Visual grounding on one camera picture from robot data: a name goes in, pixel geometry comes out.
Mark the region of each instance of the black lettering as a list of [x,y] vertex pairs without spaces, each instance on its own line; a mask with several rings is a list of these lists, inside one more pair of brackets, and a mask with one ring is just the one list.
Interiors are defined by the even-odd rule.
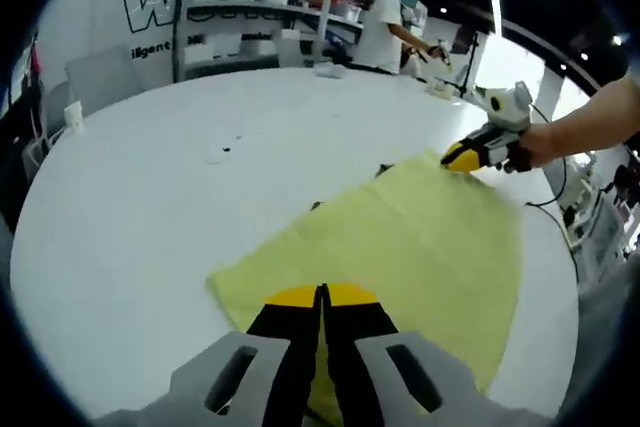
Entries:
[[150,54],[156,52],[164,52],[165,50],[171,50],[171,42],[161,42],[159,44],[150,45],[148,47],[134,47],[131,49],[132,59],[146,59]]
[[123,3],[132,34],[147,30],[151,22],[158,27],[171,24],[170,7],[175,0],[123,0]]
[[202,34],[190,35],[189,37],[187,37],[187,45],[196,45],[196,44],[203,44],[203,43],[204,43],[204,35]]

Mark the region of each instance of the table surface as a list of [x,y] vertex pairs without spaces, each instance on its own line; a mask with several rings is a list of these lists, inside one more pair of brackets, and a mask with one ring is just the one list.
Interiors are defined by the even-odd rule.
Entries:
[[[11,257],[19,316],[85,414],[140,408],[229,330],[204,288],[212,269],[379,164],[443,152],[485,121],[408,77],[354,71],[341,80],[243,72],[119,102],[64,135],[33,182]],[[575,356],[577,286],[559,229],[524,207],[551,190],[541,170],[477,175],[522,206],[524,239],[518,304],[488,395],[552,416]]]

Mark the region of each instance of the yellow towel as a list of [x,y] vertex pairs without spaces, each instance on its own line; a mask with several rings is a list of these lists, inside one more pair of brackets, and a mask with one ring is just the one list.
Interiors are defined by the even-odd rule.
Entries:
[[[517,301],[520,238],[511,204],[474,177],[443,170],[427,152],[296,219],[213,272],[207,286],[246,330],[275,292],[357,283],[377,294],[399,330],[418,331],[466,362],[485,391]],[[326,348],[317,359],[310,406],[339,423]]]

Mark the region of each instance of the white fabric item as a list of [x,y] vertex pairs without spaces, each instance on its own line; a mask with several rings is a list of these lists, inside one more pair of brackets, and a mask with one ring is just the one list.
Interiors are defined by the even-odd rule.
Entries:
[[422,78],[422,61],[418,59],[415,55],[409,57],[405,66],[400,69],[400,74],[408,75],[409,77],[414,77],[416,79]]
[[402,41],[389,31],[388,24],[402,25],[400,0],[376,0],[366,13],[362,37],[356,47],[353,63],[386,70],[400,71]]

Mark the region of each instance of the black cable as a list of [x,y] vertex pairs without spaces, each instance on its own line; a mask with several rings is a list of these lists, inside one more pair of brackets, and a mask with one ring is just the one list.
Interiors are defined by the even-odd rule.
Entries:
[[558,219],[556,219],[550,212],[548,212],[546,209],[540,207],[539,205],[535,205],[532,204],[530,202],[527,202],[525,205],[528,205],[529,207],[535,207],[538,210],[541,210],[542,212],[544,212],[551,220],[553,220],[553,222],[558,226],[558,229],[560,229],[560,235],[562,235],[562,238],[564,239],[564,243],[567,246],[567,249],[569,250],[569,255],[571,256],[571,260],[573,261],[573,269],[575,271],[576,274],[576,283],[578,283],[579,281],[579,276],[578,276],[578,262],[576,261],[576,258],[573,255],[573,252],[571,251],[571,245],[569,244],[569,241],[567,240],[567,237],[564,235],[564,229],[562,228],[562,225],[560,225],[560,222],[558,222]]
[[[540,115],[540,117],[544,119],[546,123],[549,123],[549,119],[547,119],[547,117],[545,117],[545,115],[542,112],[540,112],[540,110],[535,105],[531,104],[531,107],[533,107],[533,109],[538,113],[538,115]],[[531,207],[544,207],[546,205],[553,204],[560,197],[562,197],[562,194],[564,193],[564,189],[567,186],[567,159],[565,157],[562,158],[562,171],[563,171],[562,185],[560,186],[560,190],[558,191],[558,193],[553,199],[548,200],[547,202],[539,203],[539,204],[534,204],[533,202],[527,202],[525,205],[529,205]]]

